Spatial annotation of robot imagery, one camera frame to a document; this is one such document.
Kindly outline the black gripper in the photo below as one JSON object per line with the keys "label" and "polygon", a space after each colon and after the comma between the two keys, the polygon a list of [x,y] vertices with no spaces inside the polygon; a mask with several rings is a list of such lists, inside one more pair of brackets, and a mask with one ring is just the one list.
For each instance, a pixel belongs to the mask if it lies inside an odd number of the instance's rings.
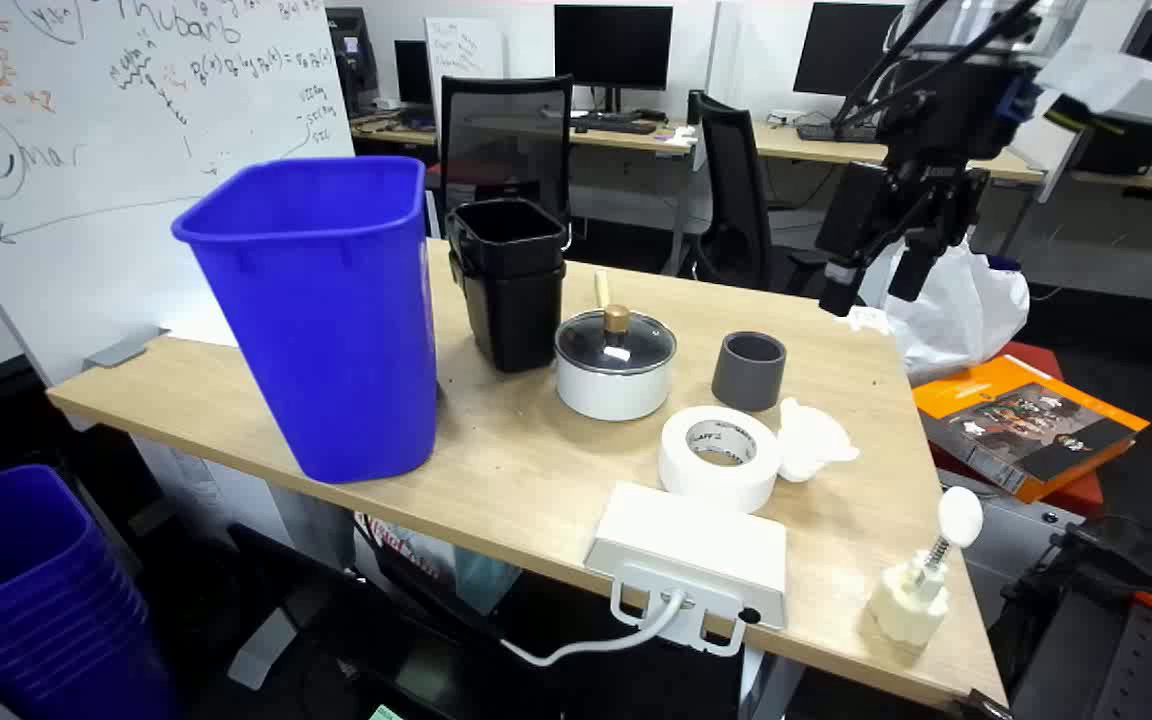
{"label": "black gripper", "polygon": [[846,165],[818,229],[826,254],[818,309],[846,316],[863,266],[889,245],[903,245],[889,293],[917,301],[930,263],[976,218],[983,182],[986,176],[962,150],[937,157],[917,137],[896,137],[878,165]]}

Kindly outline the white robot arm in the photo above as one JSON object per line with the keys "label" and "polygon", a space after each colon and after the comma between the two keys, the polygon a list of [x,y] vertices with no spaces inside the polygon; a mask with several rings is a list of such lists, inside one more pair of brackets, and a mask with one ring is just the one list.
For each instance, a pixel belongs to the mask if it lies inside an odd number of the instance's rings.
{"label": "white robot arm", "polygon": [[937,258],[976,223],[995,160],[1042,91],[1053,118],[1152,126],[1152,61],[1087,48],[1071,31],[1087,0],[903,0],[896,36],[844,95],[826,137],[870,118],[883,157],[846,165],[815,248],[818,309],[844,316],[869,263],[896,245],[889,293],[917,301]]}

